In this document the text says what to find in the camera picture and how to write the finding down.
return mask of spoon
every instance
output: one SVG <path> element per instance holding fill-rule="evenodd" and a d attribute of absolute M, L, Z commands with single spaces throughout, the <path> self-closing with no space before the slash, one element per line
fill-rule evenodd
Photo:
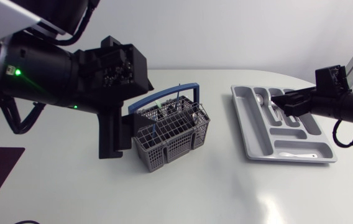
<path fill-rule="evenodd" d="M 317 158 L 318 155 L 315 153 L 312 154 L 291 154 L 288 152 L 281 152 L 279 153 L 279 156 L 287 156 L 287 157 L 302 157 L 302 158 Z"/>

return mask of white table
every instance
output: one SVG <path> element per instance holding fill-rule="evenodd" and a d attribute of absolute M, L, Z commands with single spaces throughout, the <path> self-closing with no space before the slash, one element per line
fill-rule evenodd
<path fill-rule="evenodd" d="M 151 70 L 149 78 L 155 87 L 149 94 L 200 84 L 211 118 L 204 146 L 148 173 L 135 148 L 121 159 L 98 159 L 94 114 L 47 106 L 35 126 L 18 136 L 0 113 L 0 146 L 26 148 L 0 189 L 0 223 L 353 223 L 353 147 L 334 145 L 335 120 L 316 117 L 335 164 L 245 156 L 231 85 L 313 84 L 253 70 Z M 143 97 L 126 101 L 123 114 Z M 17 103 L 22 116 L 32 107 Z M 352 140 L 353 124 L 342 123 L 339 137 Z"/>

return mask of metal spoon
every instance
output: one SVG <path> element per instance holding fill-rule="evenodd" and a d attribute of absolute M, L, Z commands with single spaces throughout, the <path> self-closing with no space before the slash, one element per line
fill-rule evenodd
<path fill-rule="evenodd" d="M 196 113 L 193 113 L 191 117 L 193 118 L 194 124 L 197 125 L 199 123 L 199 116 L 197 116 Z"/>

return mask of cable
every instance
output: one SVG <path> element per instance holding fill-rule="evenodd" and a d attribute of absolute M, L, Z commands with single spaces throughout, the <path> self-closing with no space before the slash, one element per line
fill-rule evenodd
<path fill-rule="evenodd" d="M 83 34 L 86 26 L 88 25 L 89 19 L 92 16 L 93 11 L 95 10 L 95 5 L 92 3 L 88 3 L 87 10 L 85 11 L 85 15 L 83 20 L 81 20 L 80 26 L 78 27 L 77 32 L 73 35 L 68 40 L 57 40 L 51 37 L 47 37 L 46 35 L 42 34 L 41 32 L 33 29 L 33 28 L 28 28 L 27 31 L 33 34 L 34 36 L 37 36 L 44 41 L 47 41 L 50 44 L 53 45 L 59 45 L 59 46 L 67 46 L 67 45 L 72 45 L 75 42 L 77 42 L 78 39 L 80 39 L 81 35 Z"/>
<path fill-rule="evenodd" d="M 342 121 L 342 120 L 338 120 L 338 121 L 336 122 L 336 125 L 334 125 L 334 129 L 333 129 L 333 131 L 332 131 L 332 138 L 333 138 L 334 142 L 337 144 L 337 146 L 339 146 L 339 147 L 343 147 L 343 148 L 351 147 L 351 146 L 353 146 L 353 140 L 352 140 L 352 142 L 349 143 L 349 144 L 343 144 L 343 143 L 341 143 L 340 141 L 338 141 L 338 138 L 337 138 L 337 129 L 338 129 L 339 124 L 341 123 L 341 121 Z"/>
<path fill-rule="evenodd" d="M 33 220 L 24 220 L 24 221 L 17 222 L 15 224 L 39 224 L 39 223 Z"/>
<path fill-rule="evenodd" d="M 15 99 L 11 96 L 4 96 L 0 104 L 1 110 L 4 113 L 5 119 L 8 122 L 9 127 L 15 134 L 24 134 L 28 132 L 37 118 L 39 118 L 41 111 L 44 109 L 46 104 L 44 103 L 33 103 L 34 108 L 27 115 L 25 120 L 21 122 L 19 112 L 16 107 Z"/>

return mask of cutlery tray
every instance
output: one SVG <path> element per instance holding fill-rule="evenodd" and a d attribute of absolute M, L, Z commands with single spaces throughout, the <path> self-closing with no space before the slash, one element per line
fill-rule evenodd
<path fill-rule="evenodd" d="M 231 89 L 249 159 L 317 163 L 337 161 L 327 137 L 312 114 L 306 113 L 298 118 L 285 116 L 280 108 L 272 106 L 271 96 L 280 96 L 292 89 L 240 85 L 233 85 Z"/>

